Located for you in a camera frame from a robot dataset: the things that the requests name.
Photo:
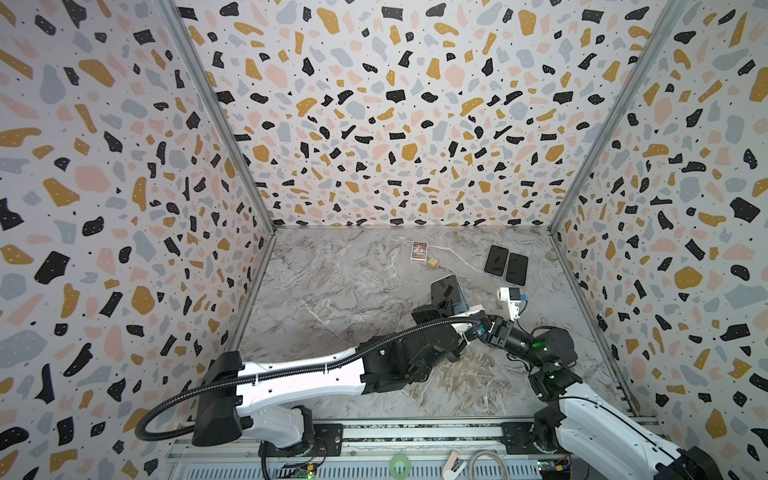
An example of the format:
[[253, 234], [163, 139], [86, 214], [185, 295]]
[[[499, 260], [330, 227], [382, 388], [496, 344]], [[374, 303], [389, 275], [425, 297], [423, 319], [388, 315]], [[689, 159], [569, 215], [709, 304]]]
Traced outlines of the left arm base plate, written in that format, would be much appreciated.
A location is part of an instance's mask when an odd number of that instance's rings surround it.
[[342, 453], [344, 425], [319, 423], [305, 430], [295, 447], [296, 456], [339, 457]]

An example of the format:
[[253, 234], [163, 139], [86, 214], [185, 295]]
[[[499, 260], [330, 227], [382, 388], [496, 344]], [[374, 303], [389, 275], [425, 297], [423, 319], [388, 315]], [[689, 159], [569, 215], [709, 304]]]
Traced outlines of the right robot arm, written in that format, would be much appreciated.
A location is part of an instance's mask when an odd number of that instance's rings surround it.
[[534, 415], [533, 443], [563, 449], [607, 479], [720, 479], [715, 460], [684, 449], [640, 425], [598, 395], [571, 366], [578, 360], [570, 333], [555, 326], [527, 333], [511, 320], [480, 310], [472, 333], [530, 368], [529, 384], [546, 407]]

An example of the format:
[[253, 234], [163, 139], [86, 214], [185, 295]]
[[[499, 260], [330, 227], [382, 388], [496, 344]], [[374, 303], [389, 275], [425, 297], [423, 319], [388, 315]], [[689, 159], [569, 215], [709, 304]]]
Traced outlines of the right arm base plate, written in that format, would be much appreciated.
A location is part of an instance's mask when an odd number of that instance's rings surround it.
[[508, 455], [569, 455], [555, 439], [545, 442], [532, 420], [502, 422], [500, 442]]

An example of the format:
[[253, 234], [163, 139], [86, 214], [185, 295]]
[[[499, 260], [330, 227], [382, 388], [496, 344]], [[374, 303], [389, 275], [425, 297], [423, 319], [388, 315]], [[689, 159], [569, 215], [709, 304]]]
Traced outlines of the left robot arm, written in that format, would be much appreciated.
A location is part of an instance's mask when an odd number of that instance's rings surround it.
[[203, 378], [192, 443], [218, 446], [250, 436], [281, 449], [307, 444], [314, 430], [302, 401], [387, 393], [426, 381], [441, 362], [458, 360], [472, 328], [470, 315], [419, 307], [407, 330], [308, 360], [253, 363], [237, 351], [225, 352]]

